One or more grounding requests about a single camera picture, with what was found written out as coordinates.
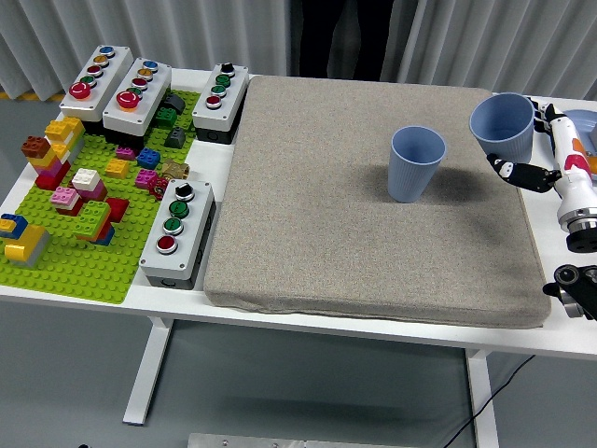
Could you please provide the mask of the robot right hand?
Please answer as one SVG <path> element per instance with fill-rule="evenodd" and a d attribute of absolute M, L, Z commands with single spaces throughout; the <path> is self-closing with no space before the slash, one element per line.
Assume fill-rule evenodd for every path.
<path fill-rule="evenodd" d="M 555 189 L 562 203 L 557 212 L 569 233 L 596 228 L 596 191 L 590 158 L 573 121 L 552 103 L 531 102 L 534 129 L 550 138 L 555 168 L 551 171 L 522 162 L 505 161 L 494 153 L 487 160 L 507 183 L 533 192 Z"/>

